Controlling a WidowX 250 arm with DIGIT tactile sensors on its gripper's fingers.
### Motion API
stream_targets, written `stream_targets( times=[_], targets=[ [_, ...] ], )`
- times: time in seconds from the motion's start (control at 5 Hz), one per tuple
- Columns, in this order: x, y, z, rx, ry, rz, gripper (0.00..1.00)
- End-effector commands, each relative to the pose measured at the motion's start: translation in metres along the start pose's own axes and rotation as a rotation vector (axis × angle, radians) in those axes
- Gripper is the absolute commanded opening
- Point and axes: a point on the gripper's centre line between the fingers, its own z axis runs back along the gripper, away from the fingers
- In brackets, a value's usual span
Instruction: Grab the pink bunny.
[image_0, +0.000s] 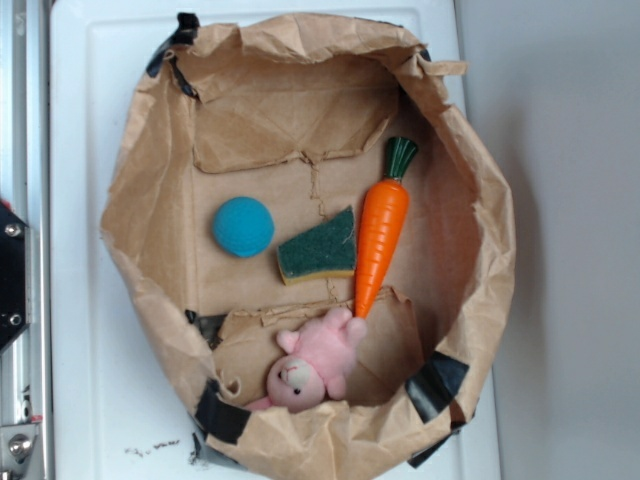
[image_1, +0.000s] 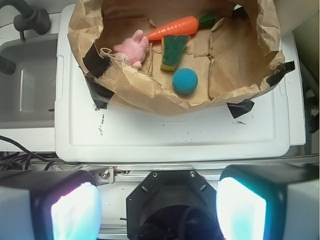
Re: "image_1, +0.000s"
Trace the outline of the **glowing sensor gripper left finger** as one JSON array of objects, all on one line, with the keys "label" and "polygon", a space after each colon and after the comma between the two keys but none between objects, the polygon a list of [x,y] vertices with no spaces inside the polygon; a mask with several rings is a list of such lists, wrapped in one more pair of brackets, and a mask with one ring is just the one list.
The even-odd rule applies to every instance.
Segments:
[{"label": "glowing sensor gripper left finger", "polygon": [[101,222],[101,194],[88,171],[0,174],[2,240],[96,240]]}]

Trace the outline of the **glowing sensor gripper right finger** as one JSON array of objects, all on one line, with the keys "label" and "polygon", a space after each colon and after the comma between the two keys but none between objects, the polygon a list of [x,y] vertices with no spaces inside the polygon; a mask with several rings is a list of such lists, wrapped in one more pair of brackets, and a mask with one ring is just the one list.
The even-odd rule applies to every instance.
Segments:
[{"label": "glowing sensor gripper right finger", "polygon": [[320,166],[228,165],[216,210],[227,240],[318,240]]}]

